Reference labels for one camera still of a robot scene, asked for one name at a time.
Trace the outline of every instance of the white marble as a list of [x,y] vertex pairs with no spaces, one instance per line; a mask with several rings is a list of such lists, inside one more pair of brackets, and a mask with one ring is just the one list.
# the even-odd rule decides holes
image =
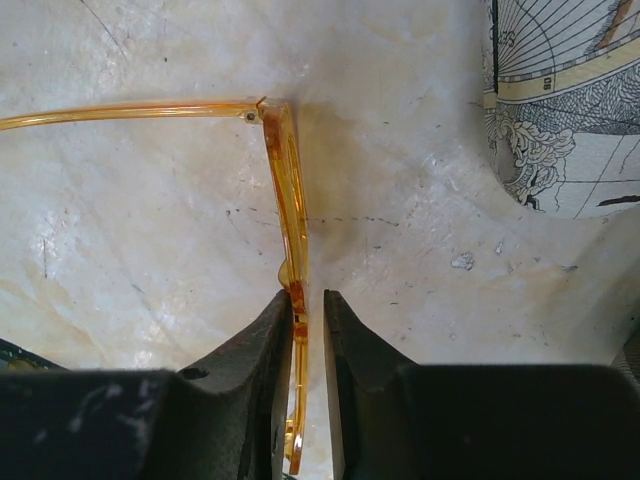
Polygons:
[[[640,210],[549,219],[487,166],[480,3],[0,3],[1,116],[152,98],[296,103],[314,312],[301,478],[331,478],[324,288],[419,362],[607,363],[633,327]],[[3,132],[0,160],[2,338],[68,367],[179,368],[278,289],[259,127],[38,127]],[[452,268],[467,251],[473,269]]]

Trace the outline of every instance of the transparent orange plastic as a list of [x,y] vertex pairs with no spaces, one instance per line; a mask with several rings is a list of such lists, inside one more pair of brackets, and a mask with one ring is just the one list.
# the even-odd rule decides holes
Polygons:
[[289,104],[284,100],[149,102],[86,107],[0,119],[0,130],[87,120],[167,117],[239,117],[263,124],[269,167],[280,215],[285,260],[278,280],[293,304],[295,404],[287,419],[285,456],[297,474],[302,456],[308,387],[308,316],[305,285],[309,277],[307,213],[298,141]]

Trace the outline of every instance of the amber eyeglasses frame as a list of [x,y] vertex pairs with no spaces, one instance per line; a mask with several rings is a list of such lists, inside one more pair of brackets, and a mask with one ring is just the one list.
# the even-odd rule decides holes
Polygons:
[[289,292],[293,305],[295,403],[286,423],[285,457],[290,462],[289,473],[295,475],[300,469],[307,408],[308,309],[305,285],[309,277],[309,245],[298,141],[289,103],[262,97],[114,104],[0,119],[0,130],[88,120],[171,117],[237,117],[249,124],[263,125],[285,252],[278,280]]

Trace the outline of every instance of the marble surface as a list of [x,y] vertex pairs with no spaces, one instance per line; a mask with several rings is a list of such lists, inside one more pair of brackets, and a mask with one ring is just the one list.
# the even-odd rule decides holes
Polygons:
[[[418,362],[608,363],[634,327],[640,210],[546,218],[488,167],[483,19],[475,0],[0,3],[1,116],[295,102],[314,314],[301,478],[331,478],[324,288]],[[277,291],[259,127],[132,120],[0,137],[2,338],[68,367],[180,368]],[[452,268],[465,252],[473,268]]]

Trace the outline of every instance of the map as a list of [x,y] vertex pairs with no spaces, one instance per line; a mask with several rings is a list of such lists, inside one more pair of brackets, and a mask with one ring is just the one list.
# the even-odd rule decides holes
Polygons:
[[568,218],[640,203],[640,0],[485,0],[493,167]]

